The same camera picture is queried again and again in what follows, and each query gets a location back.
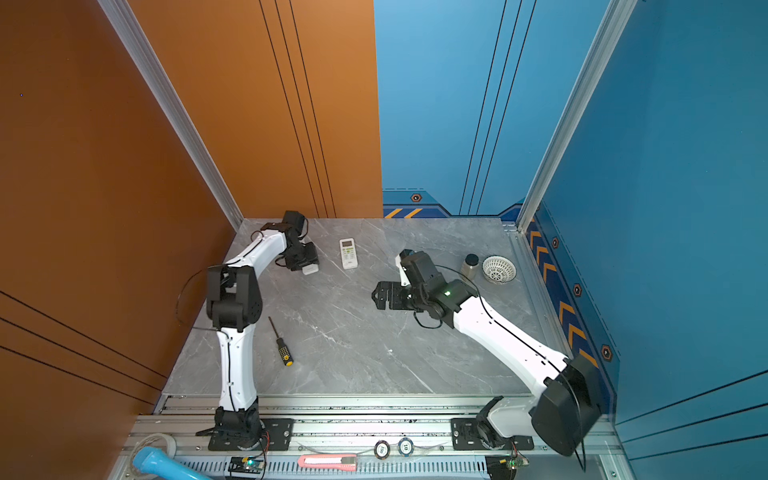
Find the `black yellow screwdriver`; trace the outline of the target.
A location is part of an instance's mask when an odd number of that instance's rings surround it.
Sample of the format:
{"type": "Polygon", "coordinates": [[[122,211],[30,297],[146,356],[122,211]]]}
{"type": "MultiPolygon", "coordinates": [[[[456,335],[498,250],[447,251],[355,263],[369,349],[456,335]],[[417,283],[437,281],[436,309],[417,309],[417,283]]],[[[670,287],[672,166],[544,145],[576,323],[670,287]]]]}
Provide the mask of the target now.
{"type": "Polygon", "coordinates": [[[272,320],[272,318],[269,317],[268,320],[269,320],[269,323],[270,323],[270,325],[272,327],[272,330],[273,330],[273,332],[275,333],[275,336],[276,336],[276,345],[277,345],[279,356],[280,356],[283,364],[286,367],[290,367],[294,363],[293,356],[291,355],[290,349],[287,346],[284,338],[277,331],[276,326],[275,326],[274,321],[272,320]]]}

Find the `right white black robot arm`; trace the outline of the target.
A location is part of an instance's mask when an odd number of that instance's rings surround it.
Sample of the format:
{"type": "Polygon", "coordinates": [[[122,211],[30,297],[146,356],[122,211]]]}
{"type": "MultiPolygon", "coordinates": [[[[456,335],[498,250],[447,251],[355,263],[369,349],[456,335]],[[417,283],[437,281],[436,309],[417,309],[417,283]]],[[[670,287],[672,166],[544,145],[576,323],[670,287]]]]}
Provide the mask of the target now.
{"type": "Polygon", "coordinates": [[[515,436],[534,434],[560,455],[582,457],[585,437],[607,411],[597,367],[535,340],[492,308],[468,277],[446,280],[426,252],[405,249],[396,266],[399,280],[381,281],[371,293],[377,309],[428,314],[484,347],[530,392],[526,401],[487,402],[475,417],[479,443],[506,449],[515,436]]]}

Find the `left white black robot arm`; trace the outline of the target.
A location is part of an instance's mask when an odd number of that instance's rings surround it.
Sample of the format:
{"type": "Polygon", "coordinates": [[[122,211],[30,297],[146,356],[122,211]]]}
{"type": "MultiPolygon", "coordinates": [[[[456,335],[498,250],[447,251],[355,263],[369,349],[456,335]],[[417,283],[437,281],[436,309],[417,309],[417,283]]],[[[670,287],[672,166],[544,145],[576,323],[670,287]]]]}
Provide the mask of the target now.
{"type": "Polygon", "coordinates": [[[222,387],[214,426],[200,431],[211,451],[263,447],[266,428],[259,416],[254,374],[256,323],[263,311],[258,279],[271,264],[301,271],[318,264],[316,247],[304,240],[304,215],[287,211],[280,222],[264,224],[256,239],[232,259],[206,272],[206,315],[216,332],[221,356],[222,387]]]}

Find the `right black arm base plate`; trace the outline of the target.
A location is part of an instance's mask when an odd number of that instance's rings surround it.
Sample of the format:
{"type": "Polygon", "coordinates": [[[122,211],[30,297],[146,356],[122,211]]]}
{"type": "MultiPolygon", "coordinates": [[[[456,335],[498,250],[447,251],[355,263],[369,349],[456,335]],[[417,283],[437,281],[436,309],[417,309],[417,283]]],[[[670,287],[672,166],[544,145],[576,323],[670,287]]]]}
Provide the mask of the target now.
{"type": "Polygon", "coordinates": [[[453,448],[457,451],[532,451],[535,447],[532,436],[502,437],[488,421],[479,421],[476,418],[453,418],[450,424],[453,448]]]}

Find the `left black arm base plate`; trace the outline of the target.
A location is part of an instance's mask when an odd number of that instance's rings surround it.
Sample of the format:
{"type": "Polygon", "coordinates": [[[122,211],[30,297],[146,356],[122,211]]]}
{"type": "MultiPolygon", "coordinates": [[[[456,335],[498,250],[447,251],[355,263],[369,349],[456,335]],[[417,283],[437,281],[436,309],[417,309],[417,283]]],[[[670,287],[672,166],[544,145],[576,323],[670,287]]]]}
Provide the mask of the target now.
{"type": "Polygon", "coordinates": [[[208,443],[210,451],[287,451],[293,435],[293,418],[262,419],[259,438],[231,433],[213,433],[208,443]]]}

